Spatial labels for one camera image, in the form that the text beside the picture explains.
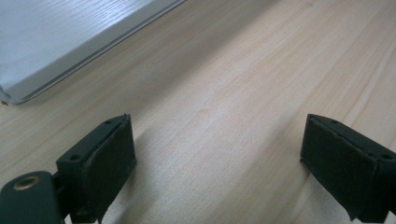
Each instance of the black clamp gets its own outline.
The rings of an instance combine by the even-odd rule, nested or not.
[[[396,214],[396,153],[334,119],[308,115],[301,161],[351,220]]]
[[[102,220],[130,176],[136,158],[129,115],[109,119],[56,161],[58,172],[32,172],[0,194],[1,223],[74,223]]]

